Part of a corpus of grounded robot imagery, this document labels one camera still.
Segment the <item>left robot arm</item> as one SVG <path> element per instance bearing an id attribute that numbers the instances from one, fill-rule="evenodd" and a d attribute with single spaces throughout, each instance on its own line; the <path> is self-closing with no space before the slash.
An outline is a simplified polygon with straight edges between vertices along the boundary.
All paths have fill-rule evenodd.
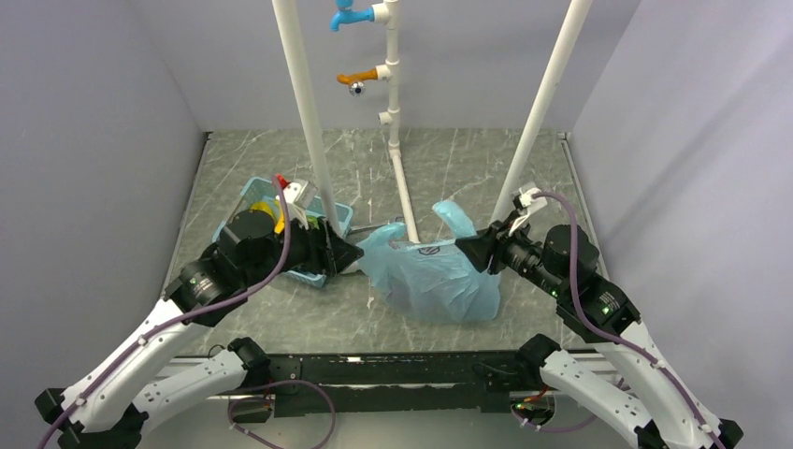
<path id="1" fill-rule="evenodd" d="M 36 408 L 48 424 L 40 447 L 134 448 L 171 416 L 217 393 L 254 393 L 269 359 L 249 338 L 232 341 L 206 364 L 164 381 L 156 375 L 188 343 L 216 327 L 249 296 L 289 270 L 340 274 L 363 251 L 325 219 L 297 219 L 278 229 L 262 211 L 233 217 L 187 263 L 140 326 L 99 366 L 67 388 L 48 388 Z"/>

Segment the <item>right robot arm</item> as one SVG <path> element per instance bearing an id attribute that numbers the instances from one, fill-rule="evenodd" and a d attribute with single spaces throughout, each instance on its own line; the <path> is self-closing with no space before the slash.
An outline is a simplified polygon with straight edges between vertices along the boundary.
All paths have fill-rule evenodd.
<path id="1" fill-rule="evenodd" d="M 599 250 L 578 225 L 552 227 L 544 240 L 494 222 L 455 246 L 480 272 L 509 268 L 556 303 L 563 323 L 616 369 L 622 390 L 537 334 L 515 353 L 520 384 L 546 384 L 584 406 L 632 448 L 734 448 L 740 426 L 710 412 L 675 374 L 624 291 L 598 273 Z"/>

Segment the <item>light blue plastic bag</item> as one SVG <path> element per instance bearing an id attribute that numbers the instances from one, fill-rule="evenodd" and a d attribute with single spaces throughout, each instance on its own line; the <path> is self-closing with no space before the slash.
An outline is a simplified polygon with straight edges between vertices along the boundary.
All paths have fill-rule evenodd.
<path id="1" fill-rule="evenodd" d="M 403 239 L 405 224 L 386 224 L 356 244 L 363 251 L 359 269 L 389 308 L 413 320 L 465 324 L 495 319 L 500 277 L 477 271 L 454 245 L 457 238 L 475 235 L 473 222 L 451 200 L 436 203 L 433 211 L 449 226 L 450 239 L 411 243 Z"/>

